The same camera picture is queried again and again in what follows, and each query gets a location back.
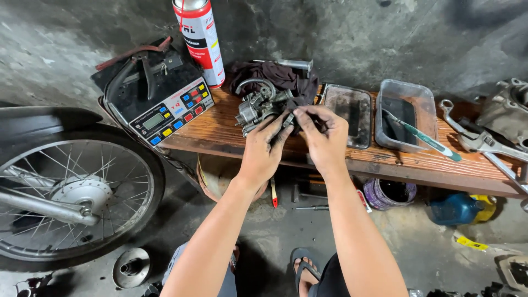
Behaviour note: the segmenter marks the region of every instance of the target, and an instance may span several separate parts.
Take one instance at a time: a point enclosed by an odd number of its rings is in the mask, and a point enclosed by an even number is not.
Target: spray can
[[[203,67],[209,87],[219,88],[225,81],[225,72],[211,2],[172,0],[172,5],[189,53]]]

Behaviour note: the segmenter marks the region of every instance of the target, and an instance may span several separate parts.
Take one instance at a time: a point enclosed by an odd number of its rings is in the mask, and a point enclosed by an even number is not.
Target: carburetor
[[[512,78],[497,86],[499,92],[486,99],[475,123],[528,149],[528,83]]]
[[[238,122],[236,126],[242,126],[244,137],[248,136],[248,133],[266,117],[280,115],[287,100],[293,98],[291,90],[278,91],[271,81],[264,78],[246,79],[238,85],[235,93],[239,95],[242,88],[249,83],[259,83],[261,87],[260,91],[244,96],[242,103],[238,106],[239,114],[235,116]]]

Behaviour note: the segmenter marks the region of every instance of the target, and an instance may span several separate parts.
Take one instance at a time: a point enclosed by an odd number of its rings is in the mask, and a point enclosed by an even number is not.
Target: blue bottle
[[[470,224],[485,207],[482,201],[474,200],[465,193],[451,194],[445,200],[432,201],[430,205],[431,220],[443,226]]]

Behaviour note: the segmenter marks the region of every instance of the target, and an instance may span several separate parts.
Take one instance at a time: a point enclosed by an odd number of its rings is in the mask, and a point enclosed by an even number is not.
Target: foot
[[[312,263],[312,260],[309,260],[307,257],[303,258],[304,262],[308,262],[315,270],[317,270],[317,267]],[[295,259],[294,262],[294,270],[295,273],[297,273],[297,270],[299,269],[300,265],[300,259]],[[308,291],[310,288],[318,283],[319,281],[313,276],[310,271],[307,269],[304,269],[303,272],[300,275],[300,281],[299,281],[299,297],[308,297]]]
[[[234,254],[234,258],[238,262],[238,257],[240,256],[240,250],[238,249],[238,246],[236,246],[236,245],[233,248],[233,254]],[[229,266],[231,267],[231,272],[234,273],[235,268],[233,266],[233,262],[229,261]]]

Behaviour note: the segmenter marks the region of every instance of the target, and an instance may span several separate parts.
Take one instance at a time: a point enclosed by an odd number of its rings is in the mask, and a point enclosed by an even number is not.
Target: concrete wall
[[[384,78],[472,99],[528,77],[525,0],[212,0],[223,60],[313,58],[325,82]],[[96,108],[94,66],[182,38],[171,0],[0,0],[0,99]]]

